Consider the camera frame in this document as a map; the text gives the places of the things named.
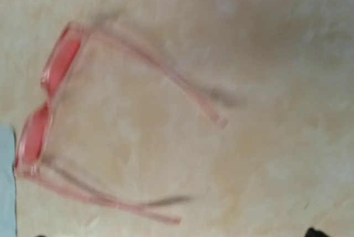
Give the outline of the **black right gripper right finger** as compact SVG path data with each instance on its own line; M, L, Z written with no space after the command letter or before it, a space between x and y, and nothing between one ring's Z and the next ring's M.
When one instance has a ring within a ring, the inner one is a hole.
M320 229L311 227L308 228L305 232L305 237L352 237L353 236L353 228L340 228L340 229Z

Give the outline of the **square light blue cloth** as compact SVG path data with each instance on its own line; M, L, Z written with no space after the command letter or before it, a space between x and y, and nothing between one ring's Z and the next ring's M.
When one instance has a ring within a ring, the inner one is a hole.
M12 127L1 125L1 237L17 236L16 187L13 173L15 134Z

